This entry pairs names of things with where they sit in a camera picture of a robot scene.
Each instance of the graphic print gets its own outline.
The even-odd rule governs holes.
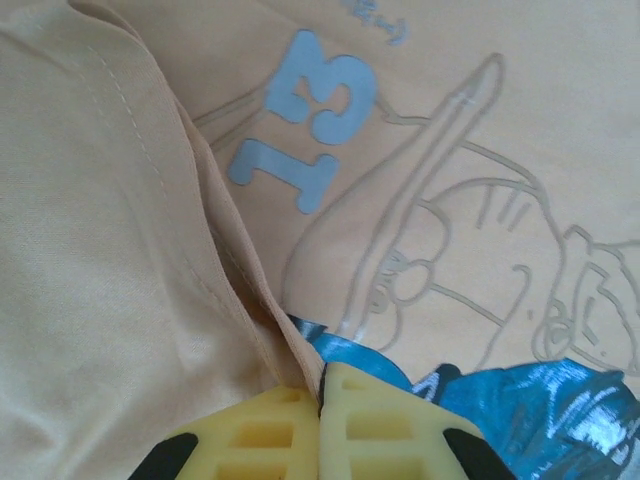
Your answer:
[[[344,297],[331,298],[340,302],[340,318],[307,317],[335,325],[332,333],[395,359],[425,329],[437,332],[428,325],[430,312],[451,312],[452,322],[484,325],[475,352],[463,346],[443,359],[463,370],[507,366],[517,350],[540,361],[570,357],[640,377],[640,290],[632,271],[637,262],[630,261],[640,257],[640,242],[598,243],[578,226],[562,228],[539,179],[467,139],[507,77],[504,58],[491,55],[433,113],[402,116],[365,62],[326,58],[318,37],[302,30],[271,78],[197,124],[231,122],[212,149],[233,158],[232,182],[247,185],[254,170],[267,172],[295,187],[300,214],[313,217],[284,267],[285,309],[332,274],[329,267],[318,271],[318,256],[347,228],[353,255],[341,259],[340,272],[352,275]],[[323,106],[338,88],[348,90],[349,100],[342,110],[328,106],[312,115],[296,90],[301,81]],[[319,155],[301,158],[276,148],[269,143],[275,133],[255,138],[253,127],[270,117],[308,125],[322,146]],[[376,128],[406,131],[404,140],[327,201],[350,160],[332,148],[357,142],[374,118],[382,119]],[[365,215],[375,218],[360,221]],[[451,327],[445,330],[450,336]],[[450,338],[431,341],[445,340],[455,348]]]

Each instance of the metallic blue fabric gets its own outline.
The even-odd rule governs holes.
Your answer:
[[[384,355],[293,318],[325,362],[342,362],[466,417],[519,479],[640,480],[640,402],[620,372],[571,360],[462,375],[441,365],[415,385]]]

